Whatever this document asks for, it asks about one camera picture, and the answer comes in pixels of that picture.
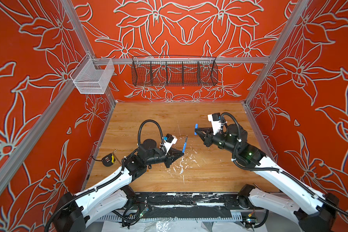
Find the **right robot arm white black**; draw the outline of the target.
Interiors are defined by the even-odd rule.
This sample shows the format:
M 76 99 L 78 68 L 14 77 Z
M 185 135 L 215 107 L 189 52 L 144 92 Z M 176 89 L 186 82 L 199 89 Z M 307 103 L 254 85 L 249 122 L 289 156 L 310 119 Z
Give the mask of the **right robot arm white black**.
M 241 126 L 231 124 L 226 132 L 219 126 L 195 128 L 195 134 L 206 147 L 216 145 L 231 152 L 231 161 L 237 167 L 254 172 L 287 195 L 287 198 L 278 197 L 245 185 L 238 194 L 241 207 L 255 206 L 272 211 L 296 223 L 304 232 L 331 231 L 338 198 L 309 187 L 278 166 L 263 151 L 247 142 L 247 132 Z

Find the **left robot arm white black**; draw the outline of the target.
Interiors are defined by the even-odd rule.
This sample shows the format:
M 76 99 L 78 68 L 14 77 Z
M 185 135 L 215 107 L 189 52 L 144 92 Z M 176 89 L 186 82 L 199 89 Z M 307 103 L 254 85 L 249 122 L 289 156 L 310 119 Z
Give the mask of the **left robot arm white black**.
M 152 165 L 163 163 L 170 168 L 173 162 L 184 156 L 182 151 L 172 147 L 174 143 L 165 141 L 162 148 L 158 148 L 154 140 L 147 139 L 102 181 L 82 192 L 64 194 L 44 231 L 48 232 L 53 226 L 57 232 L 83 232 L 104 215 L 133 206 L 135 193 L 130 183 Z

